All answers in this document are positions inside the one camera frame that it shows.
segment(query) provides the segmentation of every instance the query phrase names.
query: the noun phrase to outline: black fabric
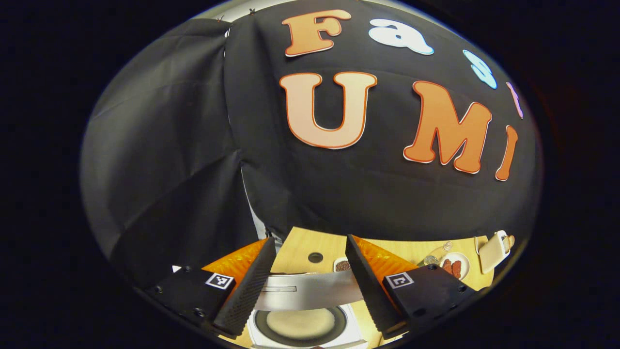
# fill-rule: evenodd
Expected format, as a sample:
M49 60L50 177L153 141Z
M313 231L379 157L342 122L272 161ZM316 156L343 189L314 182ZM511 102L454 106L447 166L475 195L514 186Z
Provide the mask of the black fabric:
M190 20L110 83L82 146L86 213L139 287L257 240L223 94L230 23Z
M342 32L326 51L288 58L290 31L281 22L309 12L342 9ZM375 42L371 19L391 19L419 30L435 49L425 56L408 48ZM471 70L469 50L492 70L491 89ZM282 76L312 72L323 77L315 90L315 115L323 127L342 121L342 88L332 79L341 71L374 74L366 127L351 147L311 147L291 133L286 121ZM413 163L402 156L411 145L420 117L418 80L444 86L459 118L472 102L493 114L478 174ZM388 240L443 240L489 235L498 229L526 238L531 228L542 168L532 115L521 101L517 114L506 82L509 77L488 56L457 35L414 15L363 1L299 0L257 11L234 21L226 42L224 87L232 132L242 152L244 181L257 216L278 235L292 226ZM519 140L506 182L494 176L506 147L506 125ZM437 142L433 149L438 154Z

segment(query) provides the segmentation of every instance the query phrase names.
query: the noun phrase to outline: orange letter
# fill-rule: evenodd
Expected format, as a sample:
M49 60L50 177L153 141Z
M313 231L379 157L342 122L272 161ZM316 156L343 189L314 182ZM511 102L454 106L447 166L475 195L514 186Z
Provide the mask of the orange letter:
M463 147L454 167L459 171L478 173L491 112L482 104L473 102L459 121L450 94L444 87L416 81L414 91L422 97L422 112L414 143L402 152L405 159L432 162L435 159L432 146L437 134L442 165L448 164Z
M334 75L344 89L344 110L339 128L328 130L314 119L314 88L322 78L315 73L290 74L280 79L286 91L286 118L291 132L300 141L314 147L341 149L357 143L366 125L368 89L377 84L377 77L368 73L346 71Z
M317 23L316 19L322 17L327 18ZM321 32L333 37L340 34L340 22L336 18L351 19L351 14L343 10L329 10L302 14L282 21L282 24L288 24L291 30L291 46L286 49L285 54L295 57L332 48L334 42L322 39Z
M510 174L510 165L512 164L513 156L515 156L516 141L519 139L515 129L510 125L506 126L506 134L508 135L508 142L506 143L504 159L502 160L500 168L495 172L495 178L502 182L508 179L508 175Z

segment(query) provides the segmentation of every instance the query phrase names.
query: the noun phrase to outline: white stove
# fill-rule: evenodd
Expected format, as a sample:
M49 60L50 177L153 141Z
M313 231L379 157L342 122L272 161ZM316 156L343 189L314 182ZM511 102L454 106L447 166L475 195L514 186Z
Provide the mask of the white stove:
M329 308L335 316L335 325L330 335L324 336L323 339L298 341L278 336L275 332L267 328L265 322L267 310L254 309L247 321L247 328L252 340L251 348L254 349L282 349L282 348L314 348L316 346L325 349L366 349L368 343L361 336L360 327L358 325L355 314L350 304L344 304Z

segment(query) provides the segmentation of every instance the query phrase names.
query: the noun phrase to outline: screw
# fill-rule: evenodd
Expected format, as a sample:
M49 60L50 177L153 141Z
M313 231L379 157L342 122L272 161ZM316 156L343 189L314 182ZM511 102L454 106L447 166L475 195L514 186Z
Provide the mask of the screw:
M194 309L194 315L196 315L197 317L205 317L205 311L200 309L200 308L196 308Z

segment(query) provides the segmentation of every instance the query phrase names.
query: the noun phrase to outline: wooden table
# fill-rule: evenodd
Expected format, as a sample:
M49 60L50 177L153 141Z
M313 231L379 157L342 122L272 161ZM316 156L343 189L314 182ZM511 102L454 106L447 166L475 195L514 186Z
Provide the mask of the wooden table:
M384 248L410 262L417 264L427 253L442 246L445 241L388 241L366 239L367 241ZM478 245L481 247L488 241L487 237L478 237ZM478 291L483 287L491 285L493 281L493 272L482 274L480 268L480 259L476 254L474 246L474 238L465 238L452 240L454 244L452 252L460 252L469 259L469 273L463 279L463 283ZM334 261L337 258L346 257L345 247L347 238L343 235L333 235L313 230L293 228L286 238L284 244L280 248L272 266L272 273L331 273L334 270ZM319 252L323 255L320 263L312 263L308 260L308 255L312 252ZM366 303L358 301L351 304L355 317L360 326L362 337L368 342L368 349L376 348L380 345L393 342L400 338L392 338L383 340L381 332L377 331L374 325ZM245 327L243 334L236 340L229 340L221 337L229 342L233 342L242 347L249 348L252 345L250 336Z

